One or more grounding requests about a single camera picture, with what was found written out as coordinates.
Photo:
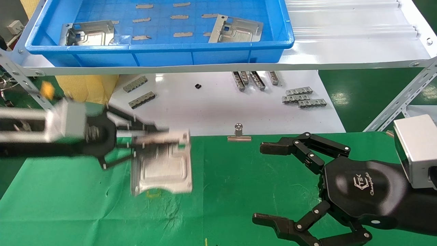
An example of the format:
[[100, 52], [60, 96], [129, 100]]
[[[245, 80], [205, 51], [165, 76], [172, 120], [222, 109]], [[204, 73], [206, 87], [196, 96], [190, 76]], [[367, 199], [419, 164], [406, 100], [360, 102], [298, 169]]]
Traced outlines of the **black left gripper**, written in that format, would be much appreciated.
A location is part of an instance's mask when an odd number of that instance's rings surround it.
[[118, 107], [106, 105], [106, 113], [114, 114], [126, 123], [116, 125], [106, 114], [88, 116], [85, 141], [81, 147], [84, 155], [98, 158], [102, 170], [132, 162], [136, 157], [136, 146], [132, 143], [116, 145], [117, 131], [142, 131], [147, 134], [169, 132], [168, 128], [159, 128], [154, 122], [143, 121], [137, 115]]

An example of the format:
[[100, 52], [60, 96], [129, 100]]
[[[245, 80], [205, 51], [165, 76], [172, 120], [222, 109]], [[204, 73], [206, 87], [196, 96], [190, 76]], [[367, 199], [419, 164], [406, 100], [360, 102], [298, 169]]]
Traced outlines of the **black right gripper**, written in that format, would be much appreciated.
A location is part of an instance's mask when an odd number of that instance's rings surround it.
[[[361, 224], [378, 229], [412, 229], [408, 207], [411, 187], [400, 165], [348, 159], [349, 146], [309, 132], [281, 137], [278, 142], [262, 142], [259, 150], [268, 155], [294, 155], [315, 175], [324, 174], [326, 191], [323, 197], [326, 200], [297, 222], [285, 217], [253, 214], [254, 224], [271, 227], [279, 239], [300, 246], [363, 246], [372, 240], [372, 234]], [[325, 166], [315, 152], [335, 159]], [[351, 232], [315, 238], [309, 229], [328, 212]]]

